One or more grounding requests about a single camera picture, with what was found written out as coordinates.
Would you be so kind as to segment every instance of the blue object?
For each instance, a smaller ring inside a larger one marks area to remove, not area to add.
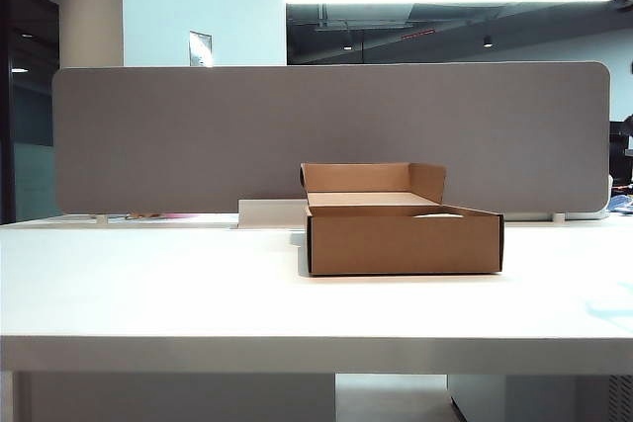
[[[609,211],[633,214],[633,198],[628,195],[616,195],[609,200],[606,206]]]

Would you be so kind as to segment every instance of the box flap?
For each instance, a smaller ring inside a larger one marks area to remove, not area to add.
[[[306,192],[408,192],[441,203],[446,169],[424,163],[303,163]]]
[[[446,168],[426,163],[410,163],[408,166],[410,191],[432,202],[442,203]]]
[[[408,192],[408,163],[303,163],[307,192]]]

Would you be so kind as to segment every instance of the box lid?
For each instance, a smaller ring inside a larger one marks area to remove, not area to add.
[[[303,163],[313,207],[424,206],[442,203],[446,169],[424,163]]]

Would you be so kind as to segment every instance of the white wall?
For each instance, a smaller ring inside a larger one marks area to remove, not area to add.
[[[546,42],[520,48],[496,50],[454,61],[549,61],[597,60],[611,74],[611,120],[633,114],[633,29],[612,31],[570,40]]]
[[[124,0],[125,66],[189,65],[189,31],[216,65],[286,64],[284,0]]]

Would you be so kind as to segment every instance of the floor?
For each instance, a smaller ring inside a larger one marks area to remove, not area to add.
[[[336,375],[337,422],[459,422],[446,376]]]

